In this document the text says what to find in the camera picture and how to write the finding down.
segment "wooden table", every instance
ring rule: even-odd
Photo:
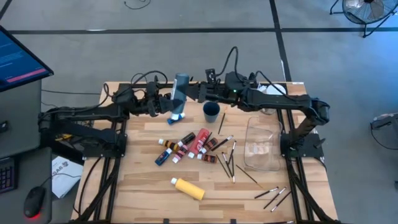
[[[116,91],[119,84],[119,82],[109,82],[109,92]],[[290,95],[306,93],[303,83],[286,84]],[[160,92],[167,93],[169,91],[170,89],[163,89]],[[139,95],[139,98],[142,96],[141,91],[136,94]],[[213,137],[219,140],[225,139],[231,134],[234,135],[233,139],[237,140],[234,161],[235,164],[243,167],[243,149],[248,119],[254,116],[260,118],[266,116],[267,119],[277,120],[277,115],[276,113],[273,115],[264,115],[260,112],[245,113],[237,108],[228,107],[220,135],[217,135],[222,112],[227,107],[226,105],[220,106],[221,113],[216,122],[212,124],[206,123],[204,119],[203,104],[193,102],[191,99],[188,99],[185,105],[185,119],[172,126],[166,122],[166,119],[170,116],[169,113],[161,114],[156,118],[151,118],[148,115],[131,116],[126,130],[128,134],[126,156],[121,160],[114,201],[113,223],[160,223],[164,218],[169,218],[171,223],[229,223],[231,219],[237,219],[238,223],[295,220],[290,196],[272,213],[270,209],[277,202],[274,202],[265,210],[262,208],[276,192],[254,199],[254,196],[264,192],[264,189],[286,186],[290,190],[286,164],[282,158],[280,158],[281,168],[277,172],[249,171],[249,174],[264,189],[261,189],[237,168],[235,168],[236,183],[232,184],[218,163],[209,164],[186,156],[179,163],[174,164],[171,161],[171,158],[174,157],[172,155],[162,166],[159,167],[155,164],[155,159],[165,150],[165,147],[158,144],[160,138],[177,141],[192,131],[197,133],[201,128],[207,128],[213,131]],[[300,111],[293,111],[293,116],[296,126],[304,119],[304,114]],[[110,122],[96,121],[95,127],[98,129],[108,128]],[[232,144],[233,141],[229,141],[215,152],[221,154],[224,151],[229,154]],[[95,160],[95,158],[88,159],[85,162],[78,196],[87,173]],[[303,164],[310,193],[326,214],[332,218],[337,218],[325,168],[315,159],[304,158]],[[97,194],[102,169],[103,159],[97,164],[88,181],[82,209],[85,209]],[[175,189],[174,185],[170,183],[172,177],[182,178],[206,190],[203,200],[194,200],[189,195]],[[299,193],[299,200],[303,219],[306,219],[301,193]],[[101,218],[105,216],[107,202],[108,195],[105,195]],[[72,218],[76,217],[77,214],[73,212]]]

